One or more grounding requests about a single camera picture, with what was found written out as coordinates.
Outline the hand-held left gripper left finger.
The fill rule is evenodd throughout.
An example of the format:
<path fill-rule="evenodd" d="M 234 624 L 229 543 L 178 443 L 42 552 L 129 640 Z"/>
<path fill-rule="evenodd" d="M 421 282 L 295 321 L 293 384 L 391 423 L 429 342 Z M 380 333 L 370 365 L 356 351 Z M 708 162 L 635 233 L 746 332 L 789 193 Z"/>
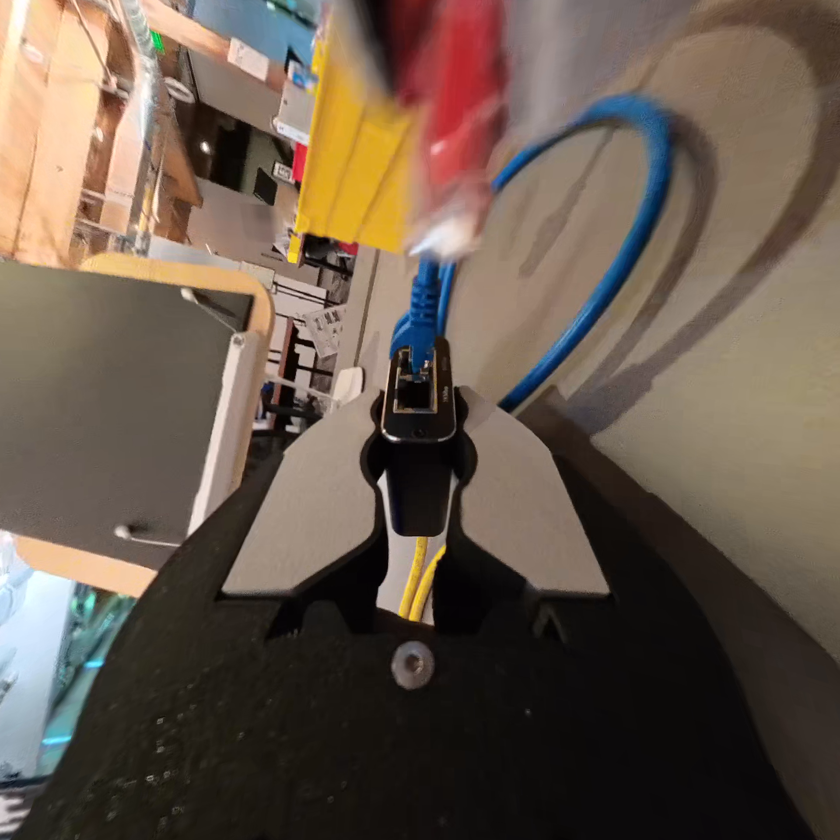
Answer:
<path fill-rule="evenodd" d="M 380 407 L 382 392 L 365 391 L 286 450 L 222 585 L 226 597 L 278 601 L 283 628 L 331 602 L 351 631 L 372 630 L 389 562 L 376 482 Z"/>

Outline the white mounting bar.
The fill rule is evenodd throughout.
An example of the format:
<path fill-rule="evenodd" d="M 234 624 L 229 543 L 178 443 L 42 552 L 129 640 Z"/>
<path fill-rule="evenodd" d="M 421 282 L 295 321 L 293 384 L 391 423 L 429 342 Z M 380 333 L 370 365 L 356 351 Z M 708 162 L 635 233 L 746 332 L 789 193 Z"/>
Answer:
<path fill-rule="evenodd" d="M 266 352 L 257 332 L 236 332 L 228 345 L 213 427 L 187 535 L 207 520 L 239 487 L 244 470 Z"/>

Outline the printed paper sheet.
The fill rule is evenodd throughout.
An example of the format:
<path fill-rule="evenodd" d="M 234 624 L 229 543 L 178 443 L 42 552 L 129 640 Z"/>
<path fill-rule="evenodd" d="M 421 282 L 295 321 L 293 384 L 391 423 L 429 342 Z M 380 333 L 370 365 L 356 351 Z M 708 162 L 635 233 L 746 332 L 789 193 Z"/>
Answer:
<path fill-rule="evenodd" d="M 341 305 L 303 315 L 303 321 L 318 356 L 326 359 L 339 351 L 346 310 L 347 306 Z"/>

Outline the black ethernet splitter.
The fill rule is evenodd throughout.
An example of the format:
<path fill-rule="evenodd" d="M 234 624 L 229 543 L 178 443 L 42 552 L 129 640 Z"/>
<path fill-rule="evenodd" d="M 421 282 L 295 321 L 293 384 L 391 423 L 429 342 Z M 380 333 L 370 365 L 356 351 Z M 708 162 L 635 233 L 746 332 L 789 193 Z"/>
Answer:
<path fill-rule="evenodd" d="M 403 537 L 434 537 L 445 530 L 458 430 L 451 366 L 442 337 L 417 373 L 408 347 L 391 360 L 380 429 L 392 527 Z"/>

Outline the black panel wooden board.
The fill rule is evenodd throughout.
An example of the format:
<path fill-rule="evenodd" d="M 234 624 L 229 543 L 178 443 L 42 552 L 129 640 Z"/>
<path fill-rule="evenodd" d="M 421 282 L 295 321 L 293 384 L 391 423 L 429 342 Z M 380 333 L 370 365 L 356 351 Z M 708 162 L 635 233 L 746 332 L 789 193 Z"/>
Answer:
<path fill-rule="evenodd" d="M 2 261 L 2 530 L 36 572 L 140 596 L 187 535 L 228 345 L 270 294 L 232 269 L 104 254 Z"/>

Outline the yellow plastic bin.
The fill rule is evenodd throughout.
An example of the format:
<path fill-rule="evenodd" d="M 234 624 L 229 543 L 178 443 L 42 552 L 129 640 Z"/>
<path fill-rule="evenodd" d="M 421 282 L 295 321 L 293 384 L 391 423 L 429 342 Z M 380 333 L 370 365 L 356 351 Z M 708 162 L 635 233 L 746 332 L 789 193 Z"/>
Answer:
<path fill-rule="evenodd" d="M 364 89 L 333 24 L 315 41 L 312 68 L 318 88 L 295 231 L 401 254 L 419 162 L 417 113 Z"/>

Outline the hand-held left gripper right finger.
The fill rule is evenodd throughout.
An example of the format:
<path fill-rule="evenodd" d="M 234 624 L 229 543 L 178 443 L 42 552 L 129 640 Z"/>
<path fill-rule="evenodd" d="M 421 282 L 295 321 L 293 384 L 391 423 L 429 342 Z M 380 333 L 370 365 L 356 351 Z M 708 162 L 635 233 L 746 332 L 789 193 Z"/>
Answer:
<path fill-rule="evenodd" d="M 551 607 L 609 605 L 612 592 L 547 446 L 473 389 L 457 390 L 456 483 L 433 617 L 475 635 L 498 615 L 532 625 Z"/>

